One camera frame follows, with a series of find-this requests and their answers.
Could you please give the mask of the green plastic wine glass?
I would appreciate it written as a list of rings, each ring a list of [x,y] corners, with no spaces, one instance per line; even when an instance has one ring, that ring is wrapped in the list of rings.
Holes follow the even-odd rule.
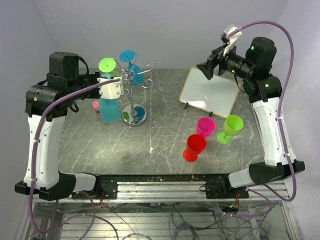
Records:
[[[115,59],[111,57],[106,57],[100,60],[98,69],[101,72],[101,77],[107,79],[111,79],[112,77],[120,77],[121,74],[115,70],[116,65],[117,63]]]

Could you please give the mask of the blue plastic wine glass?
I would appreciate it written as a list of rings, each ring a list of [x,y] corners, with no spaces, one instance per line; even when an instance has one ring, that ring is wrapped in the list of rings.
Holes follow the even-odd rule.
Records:
[[[127,71],[130,76],[131,84],[133,86],[140,86],[144,82],[144,76],[141,73],[141,68],[134,64],[136,58],[136,53],[132,49],[124,50],[119,55],[119,60],[121,62],[128,63]]]

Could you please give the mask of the pink plastic wine glass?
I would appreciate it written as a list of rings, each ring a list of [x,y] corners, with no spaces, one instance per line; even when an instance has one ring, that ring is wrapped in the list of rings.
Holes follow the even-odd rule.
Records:
[[[210,117],[201,117],[196,124],[196,133],[208,138],[216,128],[216,123]]]

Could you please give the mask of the red plastic wine glass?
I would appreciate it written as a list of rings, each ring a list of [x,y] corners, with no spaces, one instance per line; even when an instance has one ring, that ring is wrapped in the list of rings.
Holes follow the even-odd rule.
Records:
[[[186,142],[186,149],[184,150],[182,156],[185,161],[193,163],[198,159],[198,155],[206,148],[206,139],[199,135],[193,134],[189,136]]]

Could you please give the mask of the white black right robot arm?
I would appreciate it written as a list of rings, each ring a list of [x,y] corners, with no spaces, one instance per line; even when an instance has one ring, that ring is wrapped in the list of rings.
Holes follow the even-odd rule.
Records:
[[[222,37],[223,45],[212,50],[211,55],[197,68],[211,80],[214,68],[218,74],[229,72],[243,80],[247,94],[258,122],[264,149],[264,161],[253,163],[248,168],[229,174],[229,181],[220,186],[221,194],[233,197],[239,187],[262,185],[292,177],[305,170],[305,163],[297,160],[289,140],[285,122],[280,117],[279,107],[283,88],[280,80],[270,73],[277,49],[275,43],[266,37],[255,37],[245,57],[236,53],[236,46]]]

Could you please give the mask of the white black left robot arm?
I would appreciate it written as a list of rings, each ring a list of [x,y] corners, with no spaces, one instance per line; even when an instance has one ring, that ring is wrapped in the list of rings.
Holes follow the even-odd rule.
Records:
[[[84,191],[96,199],[102,193],[98,176],[91,173],[63,173],[58,170],[59,145],[62,127],[68,110],[78,110],[76,101],[96,99],[99,74],[79,73],[83,58],[69,52],[54,52],[49,56],[46,80],[33,85],[25,95],[25,111],[29,124],[29,157],[25,177],[14,190],[22,195],[37,194],[46,201],[69,197]],[[84,88],[87,92],[75,95]]]

